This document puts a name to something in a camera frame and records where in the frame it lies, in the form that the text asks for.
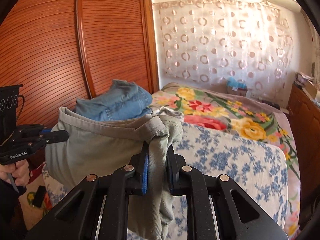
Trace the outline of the person's left hand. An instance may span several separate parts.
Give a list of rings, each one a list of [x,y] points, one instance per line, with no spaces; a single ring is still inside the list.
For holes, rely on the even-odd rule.
[[[0,177],[1,180],[11,183],[8,177],[11,174],[15,178],[16,186],[26,186],[29,182],[29,164],[26,159],[18,161],[14,164],[1,165]]]

